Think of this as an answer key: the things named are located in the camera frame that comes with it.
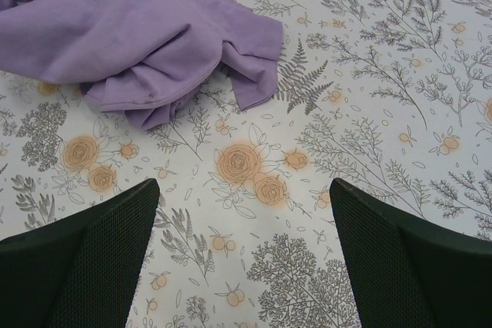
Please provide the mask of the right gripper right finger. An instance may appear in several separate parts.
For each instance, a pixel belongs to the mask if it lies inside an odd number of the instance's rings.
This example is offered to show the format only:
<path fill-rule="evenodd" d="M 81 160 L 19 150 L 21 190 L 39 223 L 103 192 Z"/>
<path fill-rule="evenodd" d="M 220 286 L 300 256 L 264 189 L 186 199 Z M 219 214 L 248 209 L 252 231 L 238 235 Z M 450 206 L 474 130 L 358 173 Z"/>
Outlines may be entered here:
<path fill-rule="evenodd" d="M 331 206 L 364 327 L 489 327 L 491 243 L 415 217 L 340 178 Z"/>

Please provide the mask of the purple t-shirt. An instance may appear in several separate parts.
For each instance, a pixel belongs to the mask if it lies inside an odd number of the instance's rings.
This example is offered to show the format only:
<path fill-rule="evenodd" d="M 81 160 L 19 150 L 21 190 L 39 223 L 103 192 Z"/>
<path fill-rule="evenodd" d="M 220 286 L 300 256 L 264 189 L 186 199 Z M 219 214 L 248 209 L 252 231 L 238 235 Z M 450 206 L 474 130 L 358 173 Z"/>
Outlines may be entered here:
<path fill-rule="evenodd" d="M 79 84 L 136 127 L 170 122 L 219 65 L 240 109 L 278 88 L 283 26 L 235 0 L 1 0 L 1 68 Z"/>

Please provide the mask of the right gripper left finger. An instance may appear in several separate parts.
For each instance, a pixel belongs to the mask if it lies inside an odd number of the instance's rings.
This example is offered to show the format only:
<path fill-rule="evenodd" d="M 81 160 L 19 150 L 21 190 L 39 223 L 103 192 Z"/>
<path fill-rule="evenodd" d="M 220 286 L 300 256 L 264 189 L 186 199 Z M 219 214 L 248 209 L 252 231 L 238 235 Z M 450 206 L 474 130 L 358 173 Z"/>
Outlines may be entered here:
<path fill-rule="evenodd" d="M 160 189 L 147 179 L 94 207 L 1 242 L 3 327 L 123 327 Z"/>

